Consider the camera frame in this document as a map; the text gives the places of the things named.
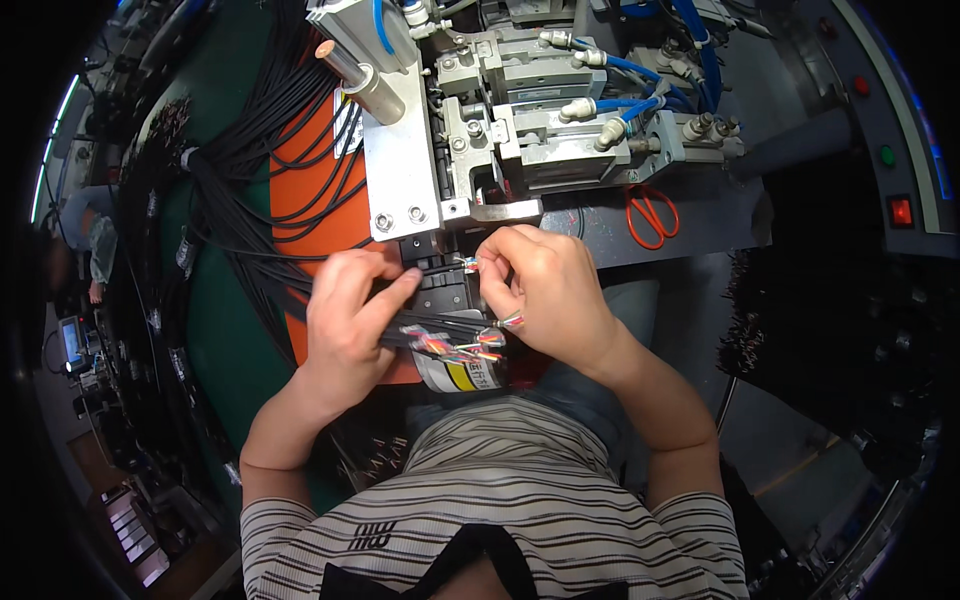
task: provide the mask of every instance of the red switch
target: red switch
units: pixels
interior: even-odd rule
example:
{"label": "red switch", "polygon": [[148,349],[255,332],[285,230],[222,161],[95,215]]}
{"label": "red switch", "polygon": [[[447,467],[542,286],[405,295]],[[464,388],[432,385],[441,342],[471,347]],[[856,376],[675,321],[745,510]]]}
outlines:
{"label": "red switch", "polygon": [[908,196],[894,196],[887,198],[890,206],[890,227],[913,228],[913,214],[910,212],[910,198]]}
{"label": "red switch", "polygon": [[853,89],[864,98],[870,95],[870,84],[859,75],[853,78]]}

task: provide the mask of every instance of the red light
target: red light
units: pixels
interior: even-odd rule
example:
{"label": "red light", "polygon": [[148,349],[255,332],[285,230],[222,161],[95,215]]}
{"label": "red light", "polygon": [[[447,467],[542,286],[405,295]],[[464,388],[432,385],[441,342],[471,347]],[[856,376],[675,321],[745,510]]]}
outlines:
{"label": "red light", "polygon": [[894,225],[912,226],[913,216],[910,214],[910,201],[906,199],[891,200],[890,214],[893,217]]}
{"label": "red light", "polygon": [[853,89],[861,96],[866,97],[870,95],[870,84],[859,75],[853,78]]}

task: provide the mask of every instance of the yellow label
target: yellow label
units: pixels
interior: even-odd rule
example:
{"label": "yellow label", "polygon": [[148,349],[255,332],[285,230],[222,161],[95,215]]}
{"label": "yellow label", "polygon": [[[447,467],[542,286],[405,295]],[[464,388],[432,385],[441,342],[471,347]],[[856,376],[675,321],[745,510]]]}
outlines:
{"label": "yellow label", "polygon": [[446,372],[450,373],[450,378],[453,379],[453,383],[456,384],[464,392],[475,392],[476,387],[473,385],[473,382],[470,381],[469,375],[467,375],[467,370],[464,369],[463,365],[451,365],[449,363],[444,363],[446,366]]}

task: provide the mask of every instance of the black shirt logo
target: black shirt logo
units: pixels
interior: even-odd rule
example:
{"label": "black shirt logo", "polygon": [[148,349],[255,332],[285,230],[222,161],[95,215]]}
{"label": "black shirt logo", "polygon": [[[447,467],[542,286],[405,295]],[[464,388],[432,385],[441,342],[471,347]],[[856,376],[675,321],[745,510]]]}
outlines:
{"label": "black shirt logo", "polygon": [[353,532],[353,541],[348,550],[368,550],[382,548],[390,541],[390,532],[394,531],[396,521],[382,521],[379,523],[364,523],[357,525]]}

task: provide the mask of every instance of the scissors handle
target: scissors handle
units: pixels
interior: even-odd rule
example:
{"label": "scissors handle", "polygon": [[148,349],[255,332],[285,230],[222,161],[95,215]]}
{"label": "scissors handle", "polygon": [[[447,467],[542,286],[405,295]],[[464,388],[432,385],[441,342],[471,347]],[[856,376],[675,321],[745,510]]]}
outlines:
{"label": "scissors handle", "polygon": [[[640,188],[640,197],[643,200],[643,204],[641,204],[638,199],[634,198],[633,194],[631,194],[631,190],[633,190],[635,187]],[[677,207],[670,202],[669,198],[659,192],[659,190],[650,185],[640,183],[627,187],[625,189],[625,194],[627,197],[627,228],[630,230],[630,234],[633,236],[634,241],[636,241],[640,246],[647,250],[658,250],[661,246],[663,246],[663,242],[666,238],[677,235],[677,231],[680,230],[680,216],[677,214]],[[664,201],[670,208],[670,211],[673,212],[673,230],[667,231],[666,227],[663,226],[663,221],[660,220],[660,216],[657,214],[653,204],[650,202],[650,196]],[[656,243],[650,244],[645,242],[636,233],[636,230],[634,229],[634,216],[631,208],[636,208],[636,210],[639,211],[639,213],[647,220],[647,223],[650,224],[650,227],[652,227],[656,232],[658,236],[658,241]]]}

